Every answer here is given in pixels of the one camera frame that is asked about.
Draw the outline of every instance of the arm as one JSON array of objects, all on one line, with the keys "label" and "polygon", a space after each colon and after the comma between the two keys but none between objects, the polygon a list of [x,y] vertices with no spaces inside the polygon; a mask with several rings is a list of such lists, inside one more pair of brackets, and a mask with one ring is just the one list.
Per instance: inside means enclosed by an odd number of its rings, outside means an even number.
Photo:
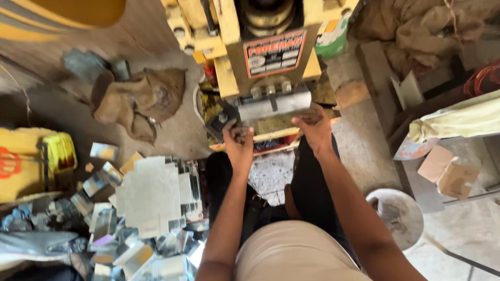
[{"label": "arm", "polygon": [[373,281],[425,281],[335,155],[330,118],[321,106],[314,109],[321,116],[316,124],[308,124],[306,115],[292,122],[304,132],[321,165],[340,224],[364,270]]},{"label": "arm", "polygon": [[248,129],[244,144],[235,142],[226,128],[223,136],[233,173],[206,241],[196,281],[231,280],[242,235],[247,181],[254,157],[254,129]]}]

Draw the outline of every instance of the machine label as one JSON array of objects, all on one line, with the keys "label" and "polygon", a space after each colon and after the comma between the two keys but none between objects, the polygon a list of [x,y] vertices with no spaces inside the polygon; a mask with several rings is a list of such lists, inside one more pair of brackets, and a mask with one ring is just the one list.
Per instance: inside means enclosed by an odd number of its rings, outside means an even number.
[{"label": "machine label", "polygon": [[296,69],[307,30],[298,30],[243,44],[249,78]]}]

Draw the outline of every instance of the hand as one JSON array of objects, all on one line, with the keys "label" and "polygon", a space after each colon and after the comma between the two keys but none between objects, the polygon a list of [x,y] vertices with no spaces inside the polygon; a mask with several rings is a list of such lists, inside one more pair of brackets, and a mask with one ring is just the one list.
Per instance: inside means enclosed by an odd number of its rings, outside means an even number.
[{"label": "hand", "polygon": [[311,103],[313,113],[300,114],[291,119],[291,122],[304,133],[307,143],[314,152],[314,156],[334,153],[332,147],[332,125],[330,117],[319,104]]},{"label": "hand", "polygon": [[229,121],[222,130],[225,150],[231,161],[233,177],[236,175],[248,178],[254,160],[254,128],[233,128],[236,121],[236,119]]}]

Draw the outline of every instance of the person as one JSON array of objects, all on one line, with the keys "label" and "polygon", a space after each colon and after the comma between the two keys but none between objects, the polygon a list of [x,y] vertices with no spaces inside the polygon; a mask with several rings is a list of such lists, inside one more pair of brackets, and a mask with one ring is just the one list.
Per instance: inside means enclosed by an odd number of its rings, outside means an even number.
[{"label": "person", "polygon": [[321,106],[312,107],[316,118],[303,114],[291,120],[305,137],[285,189],[288,218],[283,208],[275,208],[271,213],[277,215],[267,216],[266,225],[256,223],[245,239],[244,218],[255,201],[248,198],[255,198],[248,185],[254,130],[247,130],[243,143],[223,130],[227,156],[217,153],[207,161],[210,219],[215,216],[215,221],[196,281],[426,280],[340,162],[330,118]]}]

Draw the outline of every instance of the wall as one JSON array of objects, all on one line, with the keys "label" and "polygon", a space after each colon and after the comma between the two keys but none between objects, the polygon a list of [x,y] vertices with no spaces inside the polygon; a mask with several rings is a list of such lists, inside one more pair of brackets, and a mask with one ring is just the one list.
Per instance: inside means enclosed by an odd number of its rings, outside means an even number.
[{"label": "wall", "polygon": [[[73,48],[92,50],[112,61],[149,59],[178,49],[160,0],[127,0],[120,21],[112,27],[64,35],[53,42],[17,42],[0,39],[0,54],[30,69],[41,77],[59,82],[70,77],[63,54]],[[41,84],[15,68],[2,63],[25,89]],[[0,93],[20,88],[0,68]]]}]

